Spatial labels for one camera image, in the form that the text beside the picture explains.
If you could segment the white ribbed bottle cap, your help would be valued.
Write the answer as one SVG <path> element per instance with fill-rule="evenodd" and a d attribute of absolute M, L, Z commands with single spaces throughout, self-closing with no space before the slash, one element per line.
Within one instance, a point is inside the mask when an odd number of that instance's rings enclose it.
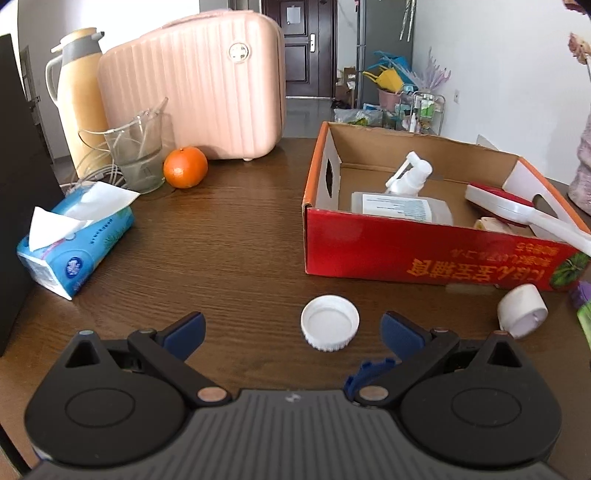
<path fill-rule="evenodd" d="M 301 332 L 305 341 L 322 352 L 335 352 L 348 346 L 359 326 L 358 309 L 341 296 L 315 297 L 301 311 Z"/>

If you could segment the white tape roll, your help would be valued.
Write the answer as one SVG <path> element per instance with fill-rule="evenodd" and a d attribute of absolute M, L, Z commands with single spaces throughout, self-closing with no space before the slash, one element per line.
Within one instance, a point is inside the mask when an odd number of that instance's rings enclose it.
<path fill-rule="evenodd" d="M 547 319 L 548 308 L 533 284 L 520 285 L 499 302 L 497 316 L 500 328 L 515 339 L 536 331 Z"/>

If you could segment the white cotton swab container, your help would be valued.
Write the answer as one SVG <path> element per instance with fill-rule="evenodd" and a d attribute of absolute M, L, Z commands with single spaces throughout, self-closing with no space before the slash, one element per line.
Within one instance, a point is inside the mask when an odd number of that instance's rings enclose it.
<path fill-rule="evenodd" d="M 352 212 L 391 219 L 453 226 L 454 219 L 445 201 L 427 197 L 353 192 Z"/>

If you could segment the white spray bottle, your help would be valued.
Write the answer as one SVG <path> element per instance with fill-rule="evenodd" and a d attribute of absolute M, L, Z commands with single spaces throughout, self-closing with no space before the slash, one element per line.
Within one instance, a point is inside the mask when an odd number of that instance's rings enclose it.
<path fill-rule="evenodd" d="M 396 173 L 386 182 L 386 194 L 417 197 L 433 173 L 433 166 L 411 151 Z"/>

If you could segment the red white lint brush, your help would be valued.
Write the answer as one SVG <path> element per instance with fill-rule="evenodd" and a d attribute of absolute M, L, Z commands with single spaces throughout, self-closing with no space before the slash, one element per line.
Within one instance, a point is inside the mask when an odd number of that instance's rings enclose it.
<path fill-rule="evenodd" d="M 531 202 L 497 187 L 470 183 L 465 199 L 508 223 L 536 226 L 590 255 L 590 235 L 576 226 L 538 210 Z"/>

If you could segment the green spray bottle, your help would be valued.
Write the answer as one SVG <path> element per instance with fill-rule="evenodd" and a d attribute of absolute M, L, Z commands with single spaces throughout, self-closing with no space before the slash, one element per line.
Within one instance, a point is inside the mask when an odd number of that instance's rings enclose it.
<path fill-rule="evenodd" d="M 588 346 L 591 348 L 591 302 L 581 306 L 576 312 Z"/>

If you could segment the blue gear lid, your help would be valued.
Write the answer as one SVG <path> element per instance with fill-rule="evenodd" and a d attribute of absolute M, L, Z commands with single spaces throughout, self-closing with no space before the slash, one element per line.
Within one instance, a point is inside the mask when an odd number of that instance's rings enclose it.
<path fill-rule="evenodd" d="M 363 362 L 358 371 L 346 379 L 345 385 L 342 387 L 346 398 L 349 401 L 355 400 L 356 392 L 372 383 L 381 375 L 391 371 L 396 366 L 397 361 L 394 358 L 386 358 L 379 362 Z"/>

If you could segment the cream cube toy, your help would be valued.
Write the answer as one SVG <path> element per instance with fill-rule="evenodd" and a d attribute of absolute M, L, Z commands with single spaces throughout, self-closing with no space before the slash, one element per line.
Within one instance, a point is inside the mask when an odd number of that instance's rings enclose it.
<path fill-rule="evenodd" d="M 530 234 L 528 227 L 512 225 L 495 217 L 481 217 L 475 222 L 474 228 L 481 231 L 509 235 L 527 236 Z"/>

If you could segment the red cardboard box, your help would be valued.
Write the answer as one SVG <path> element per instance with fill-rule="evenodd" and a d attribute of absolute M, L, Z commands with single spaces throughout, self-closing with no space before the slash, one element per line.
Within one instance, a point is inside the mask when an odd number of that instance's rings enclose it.
<path fill-rule="evenodd" d="M 442 200 L 450 226 L 356 213 L 353 193 L 382 194 L 387 179 L 416 152 L 433 173 L 421 196 Z M 465 198 L 469 184 L 544 200 L 559 219 L 588 226 L 567 199 L 524 158 L 439 136 L 322 124 L 303 199 L 304 269 L 325 277 L 542 291 L 569 289 L 590 270 L 589 255 L 539 228 L 478 230 L 486 211 Z"/>

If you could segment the blue tissue pack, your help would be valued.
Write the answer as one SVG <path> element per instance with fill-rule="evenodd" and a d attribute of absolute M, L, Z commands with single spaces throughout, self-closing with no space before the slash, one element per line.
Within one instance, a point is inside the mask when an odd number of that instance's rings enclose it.
<path fill-rule="evenodd" d="M 105 182 L 85 182 L 47 211 L 35 207 L 17 256 L 32 279 L 70 300 L 131 227 L 139 194 Z"/>

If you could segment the orange fruit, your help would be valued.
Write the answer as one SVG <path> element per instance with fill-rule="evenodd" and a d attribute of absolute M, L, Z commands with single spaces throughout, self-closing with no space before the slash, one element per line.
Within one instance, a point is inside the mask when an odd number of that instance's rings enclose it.
<path fill-rule="evenodd" d="M 197 186 L 208 172 L 208 161 L 197 147 L 184 147 L 168 154 L 163 164 L 166 182 L 177 189 Z"/>

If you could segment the purple gear lid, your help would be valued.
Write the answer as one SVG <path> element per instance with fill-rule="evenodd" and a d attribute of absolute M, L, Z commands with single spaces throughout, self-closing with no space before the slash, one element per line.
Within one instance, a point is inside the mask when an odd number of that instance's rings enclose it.
<path fill-rule="evenodd" d="M 579 281 L 569 292 L 570 300 L 576 310 L 591 301 L 591 283 L 588 281 Z"/>

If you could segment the clear glass cup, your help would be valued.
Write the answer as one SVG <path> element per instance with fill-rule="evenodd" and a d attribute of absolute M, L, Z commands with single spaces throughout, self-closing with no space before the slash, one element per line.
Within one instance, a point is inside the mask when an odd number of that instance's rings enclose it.
<path fill-rule="evenodd" d="M 110 155 L 126 188 L 140 194 L 151 193 L 164 183 L 162 113 L 167 102 L 164 97 L 158 105 L 137 113 L 119 127 L 78 131 L 84 145 Z"/>

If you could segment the black paper bag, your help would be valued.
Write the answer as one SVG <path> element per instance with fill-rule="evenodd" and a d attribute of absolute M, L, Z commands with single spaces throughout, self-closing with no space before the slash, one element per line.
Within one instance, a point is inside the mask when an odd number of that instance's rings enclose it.
<path fill-rule="evenodd" d="M 0 295 L 5 350 L 32 279 L 17 256 L 35 207 L 50 210 L 63 193 L 41 145 L 18 73 L 11 36 L 1 37 Z"/>

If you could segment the purple textured vase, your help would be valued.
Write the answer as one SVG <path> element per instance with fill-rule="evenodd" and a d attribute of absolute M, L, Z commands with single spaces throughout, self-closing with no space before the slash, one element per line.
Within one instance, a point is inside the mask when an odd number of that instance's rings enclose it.
<path fill-rule="evenodd" d="M 579 166 L 568 189 L 568 197 L 581 210 L 591 215 L 591 132 L 587 124 L 577 149 Z"/>

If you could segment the pink mini suitcase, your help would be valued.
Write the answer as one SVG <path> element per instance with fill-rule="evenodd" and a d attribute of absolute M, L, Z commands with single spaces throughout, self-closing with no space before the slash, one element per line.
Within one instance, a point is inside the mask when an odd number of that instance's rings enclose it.
<path fill-rule="evenodd" d="M 257 12 L 175 20 L 107 51 L 97 78 L 109 126 L 163 104 L 176 145 L 211 160 L 257 159 L 283 136 L 283 31 Z"/>

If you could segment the yellow thermos jug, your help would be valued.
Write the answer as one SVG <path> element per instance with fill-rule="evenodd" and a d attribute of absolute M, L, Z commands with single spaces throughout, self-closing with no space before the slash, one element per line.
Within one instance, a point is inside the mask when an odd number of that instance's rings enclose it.
<path fill-rule="evenodd" d="M 98 135 L 107 129 L 98 85 L 102 57 L 96 28 L 75 30 L 51 49 L 55 55 L 45 66 L 48 94 L 58 109 L 67 147 L 78 177 L 83 178 L 110 163 Z"/>

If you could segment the grey refrigerator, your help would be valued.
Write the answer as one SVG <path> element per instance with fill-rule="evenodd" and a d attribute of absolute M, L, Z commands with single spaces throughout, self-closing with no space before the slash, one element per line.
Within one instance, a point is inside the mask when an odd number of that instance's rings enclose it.
<path fill-rule="evenodd" d="M 356 1 L 356 108 L 377 104 L 377 86 L 363 71 L 375 73 L 384 54 L 413 59 L 416 1 Z"/>

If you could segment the dark brown entrance door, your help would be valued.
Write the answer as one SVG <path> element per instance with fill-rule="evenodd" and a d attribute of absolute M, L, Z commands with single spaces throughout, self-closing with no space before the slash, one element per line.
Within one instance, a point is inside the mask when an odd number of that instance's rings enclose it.
<path fill-rule="evenodd" d="M 283 31 L 287 96 L 334 97 L 337 2 L 266 0 L 262 12 Z"/>

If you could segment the dried pink roses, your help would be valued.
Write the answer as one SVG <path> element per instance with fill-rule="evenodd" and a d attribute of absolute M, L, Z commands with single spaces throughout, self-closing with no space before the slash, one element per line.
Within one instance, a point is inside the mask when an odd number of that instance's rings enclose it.
<path fill-rule="evenodd" d="M 584 0 L 563 0 L 564 7 L 573 12 L 590 18 L 590 2 Z M 572 56 L 587 69 L 588 76 L 591 76 L 590 70 L 590 43 L 580 35 L 570 33 L 568 48 Z"/>

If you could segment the white board against wall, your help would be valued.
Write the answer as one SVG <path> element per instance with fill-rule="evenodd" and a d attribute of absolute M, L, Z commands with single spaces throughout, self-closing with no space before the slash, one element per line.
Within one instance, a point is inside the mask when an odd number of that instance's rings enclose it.
<path fill-rule="evenodd" d="M 498 151 L 498 148 L 488 140 L 484 135 L 478 134 L 476 139 L 476 144 L 479 146 L 483 146 L 485 148 Z"/>

